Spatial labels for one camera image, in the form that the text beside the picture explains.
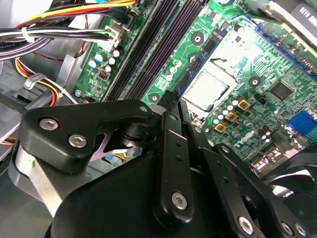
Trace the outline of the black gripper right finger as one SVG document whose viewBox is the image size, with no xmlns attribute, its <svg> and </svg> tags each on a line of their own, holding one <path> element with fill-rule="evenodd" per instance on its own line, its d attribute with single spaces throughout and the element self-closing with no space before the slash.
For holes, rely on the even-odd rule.
<svg viewBox="0 0 317 238">
<path fill-rule="evenodd" d="M 309 230 L 227 145 L 211 146 L 179 103 L 191 166 L 202 172 L 208 205 L 225 238 L 308 238 Z"/>
</svg>

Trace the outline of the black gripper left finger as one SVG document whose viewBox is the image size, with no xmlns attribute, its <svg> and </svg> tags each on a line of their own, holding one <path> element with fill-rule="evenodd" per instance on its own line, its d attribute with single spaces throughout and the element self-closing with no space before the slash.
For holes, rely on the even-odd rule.
<svg viewBox="0 0 317 238">
<path fill-rule="evenodd" d="M 166 92 L 157 105 L 123 100 L 37 108 L 23 115 L 13 166 L 16 186 L 55 214 L 76 189 L 146 155 L 158 158 L 162 190 L 156 208 L 176 221 L 190 221 L 193 193 L 174 172 L 190 169 L 179 103 Z"/>
</svg>

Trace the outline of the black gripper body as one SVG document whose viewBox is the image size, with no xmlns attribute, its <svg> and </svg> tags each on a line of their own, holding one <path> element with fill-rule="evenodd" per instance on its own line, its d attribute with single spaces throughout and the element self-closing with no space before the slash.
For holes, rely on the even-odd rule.
<svg viewBox="0 0 317 238">
<path fill-rule="evenodd" d="M 228 199 L 219 194 L 223 185 L 217 165 L 220 155 L 211 151 L 189 154 L 188 169 L 168 172 L 193 193 L 192 220 L 178 222 L 156 208 L 160 202 L 159 160 L 146 155 L 121 166 L 70 193 L 58 208 L 49 229 L 52 238 L 235 238 L 237 216 Z"/>
</svg>

